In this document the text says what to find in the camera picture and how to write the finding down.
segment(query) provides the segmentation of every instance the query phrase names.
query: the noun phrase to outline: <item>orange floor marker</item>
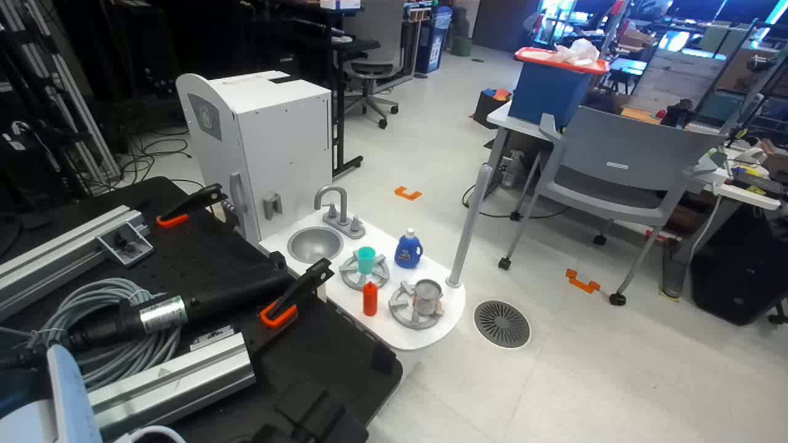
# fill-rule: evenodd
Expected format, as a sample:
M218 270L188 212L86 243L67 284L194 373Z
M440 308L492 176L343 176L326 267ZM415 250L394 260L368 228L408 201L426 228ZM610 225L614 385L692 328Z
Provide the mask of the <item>orange floor marker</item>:
M394 195L401 198L408 198L408 201L416 201L422 197L422 192L416 192L416 188L408 192L406 186L397 186Z
M584 292L596 292L596 291L602 291L602 284L596 282L596 280L582 280L580 275L576 275L576 270L575 267L566 267L566 280L568 280L568 284L575 284L575 287L580 287L580 291L584 291Z

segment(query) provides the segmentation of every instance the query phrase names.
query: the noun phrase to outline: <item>office chair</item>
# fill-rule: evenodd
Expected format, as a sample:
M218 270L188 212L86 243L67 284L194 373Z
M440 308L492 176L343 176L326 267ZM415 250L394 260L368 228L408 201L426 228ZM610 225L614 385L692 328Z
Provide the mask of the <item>office chair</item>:
M623 292L657 238L657 230L688 192L697 159L710 153L720 138L639 122L594 107L582 107L564 134L557 131L551 116L541 116L541 133L555 143L555 153L541 168L517 236L498 267L511 267L517 241L541 197L605 220L645 223L656 233L647 236L623 282L609 298L610 304L626 304Z
M365 52L365 59L346 62L343 70L351 78L358 78L362 84L362 94L358 100L352 100L346 112L355 107L373 107L380 120L380 127L387 127L387 112L383 111L383 104L391 105L391 112L399 112L397 100L387 100L378 96L378 80L391 78L401 70L405 64L405 48L401 48L401 22L405 9L401 3L391 0L365 0L365 9L359 9L355 16L346 20L346 31L359 40L378 40L380 46Z

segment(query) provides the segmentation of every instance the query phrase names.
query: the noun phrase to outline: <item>floor drain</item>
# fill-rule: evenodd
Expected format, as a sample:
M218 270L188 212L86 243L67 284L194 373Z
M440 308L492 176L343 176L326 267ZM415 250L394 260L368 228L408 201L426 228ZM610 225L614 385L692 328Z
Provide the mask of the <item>floor drain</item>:
M475 328L501 347L523 347L529 340L529 324L523 312L501 299L475 308Z

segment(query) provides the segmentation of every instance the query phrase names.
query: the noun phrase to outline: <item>blue bottle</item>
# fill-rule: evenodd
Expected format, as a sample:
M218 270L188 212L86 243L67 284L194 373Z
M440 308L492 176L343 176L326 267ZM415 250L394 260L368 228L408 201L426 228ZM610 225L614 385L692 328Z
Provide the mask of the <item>blue bottle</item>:
M416 236L415 228L408 228L401 238L399 238L399 246L394 250L394 264L399 267L416 267L420 260L422 260L422 254L423 254L423 246Z

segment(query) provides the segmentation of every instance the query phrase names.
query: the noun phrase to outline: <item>white floor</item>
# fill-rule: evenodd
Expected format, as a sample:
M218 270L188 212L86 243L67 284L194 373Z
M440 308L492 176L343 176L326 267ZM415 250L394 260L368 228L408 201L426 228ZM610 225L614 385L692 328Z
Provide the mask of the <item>white floor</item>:
M415 225L426 254L452 266L465 219L460 195L487 157L492 131L468 116L481 88L517 78L501 52L447 57L432 78L399 86L401 112L380 131L352 117L351 153L365 168L343 176L351 207L399 233ZM162 157L152 175L197 176L192 159ZM406 201L394 186L423 192ZM501 212L513 197L498 195ZM519 443L519 440L788 440L788 328L767 319L735 328L688 299L661 294L661 250L630 284L630 302L566 284L564 270L614 291L635 246L592 246L596 225L557 216L529 223L511 273L498 257L516 223L481 219L464 282L468 312L456 332L420 355L416 368L373 422L378 443ZM519 348L490 344L472 324L484 299L506 299L532 323Z

